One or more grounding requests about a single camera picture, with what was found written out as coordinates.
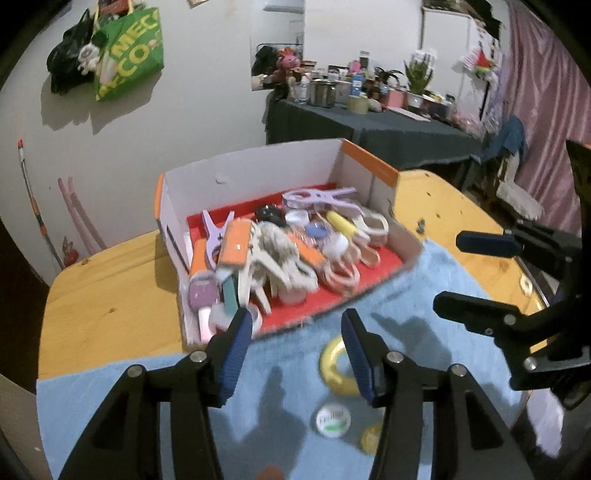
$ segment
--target potted plant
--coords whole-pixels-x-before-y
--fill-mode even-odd
[[[404,62],[404,69],[408,79],[407,105],[421,108],[423,93],[433,78],[433,56],[417,51],[410,64]]]

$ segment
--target yellow ring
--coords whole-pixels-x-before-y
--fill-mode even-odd
[[[339,372],[337,359],[345,351],[345,343],[339,335],[326,344],[320,355],[320,375],[326,386],[335,394],[344,397],[356,397],[359,389],[354,377],[347,377]]]

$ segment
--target blue lid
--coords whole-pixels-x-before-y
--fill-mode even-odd
[[[316,240],[323,240],[329,234],[328,229],[322,223],[308,223],[304,229],[307,235]]]

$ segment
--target yellow handle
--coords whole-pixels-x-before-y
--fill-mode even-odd
[[[357,227],[355,225],[332,210],[326,213],[326,219],[336,230],[347,237],[347,240],[349,241],[351,241],[353,236],[357,233]]]

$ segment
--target wood grain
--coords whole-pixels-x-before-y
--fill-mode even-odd
[[[521,291],[519,279],[523,272],[515,260],[465,254],[456,247],[456,235],[462,230],[502,233],[498,223],[433,173],[413,170],[400,175],[394,203],[400,223],[418,238],[431,238],[445,247],[493,300],[512,303],[528,314],[542,308],[535,292],[528,298]],[[416,233],[421,218],[425,220],[425,235]]]
[[[47,299],[39,379],[181,352],[176,292],[157,231],[64,270]]]
[[[444,180],[422,170],[401,172],[394,210],[411,232],[424,218],[427,237],[447,248],[493,299],[526,313],[538,310],[541,302],[535,293],[529,299],[521,292],[522,272],[514,260],[463,254],[456,248],[456,235],[463,229],[502,229]],[[176,292],[176,272],[156,231],[63,271],[47,300],[39,378],[181,352]]]

